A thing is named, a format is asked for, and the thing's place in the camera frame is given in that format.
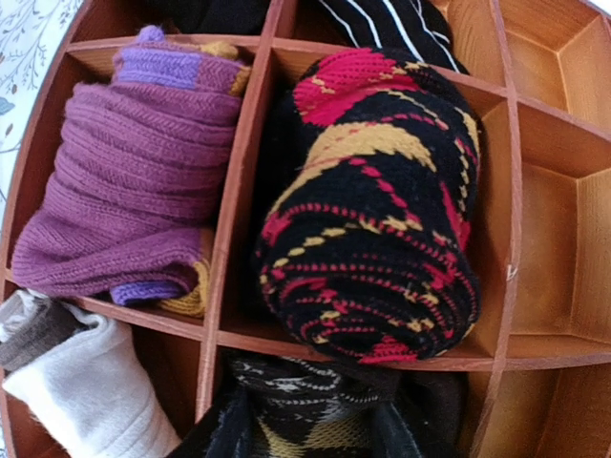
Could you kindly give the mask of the brown argyle sock pair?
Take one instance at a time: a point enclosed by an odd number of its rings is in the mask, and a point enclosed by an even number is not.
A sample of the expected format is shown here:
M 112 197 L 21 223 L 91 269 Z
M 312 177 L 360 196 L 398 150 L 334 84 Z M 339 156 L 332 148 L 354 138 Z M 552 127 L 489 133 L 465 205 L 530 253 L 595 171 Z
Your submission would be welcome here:
M 253 441 L 249 457 L 373 457 L 373 410 L 410 400 L 428 422 L 427 457 L 456 457 L 466 405 L 459 374 L 357 368 L 231 350 L 214 403 L 244 390 Z

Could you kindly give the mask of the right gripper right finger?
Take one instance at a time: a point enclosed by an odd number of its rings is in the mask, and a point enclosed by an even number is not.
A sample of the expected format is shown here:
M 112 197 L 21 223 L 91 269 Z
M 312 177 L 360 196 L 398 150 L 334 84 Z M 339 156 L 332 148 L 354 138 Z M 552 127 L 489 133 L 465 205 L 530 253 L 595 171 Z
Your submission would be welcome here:
M 410 400 L 386 402 L 373 410 L 373 457 L 427 457 L 428 422 Z

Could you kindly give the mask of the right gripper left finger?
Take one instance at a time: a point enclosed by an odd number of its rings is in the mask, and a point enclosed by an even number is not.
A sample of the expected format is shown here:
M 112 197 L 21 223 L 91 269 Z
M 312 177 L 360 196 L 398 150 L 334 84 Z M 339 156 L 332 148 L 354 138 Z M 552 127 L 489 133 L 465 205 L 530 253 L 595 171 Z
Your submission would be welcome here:
M 180 456 L 249 457 L 253 425 L 248 396 L 233 390 L 221 396 L 180 444 Z

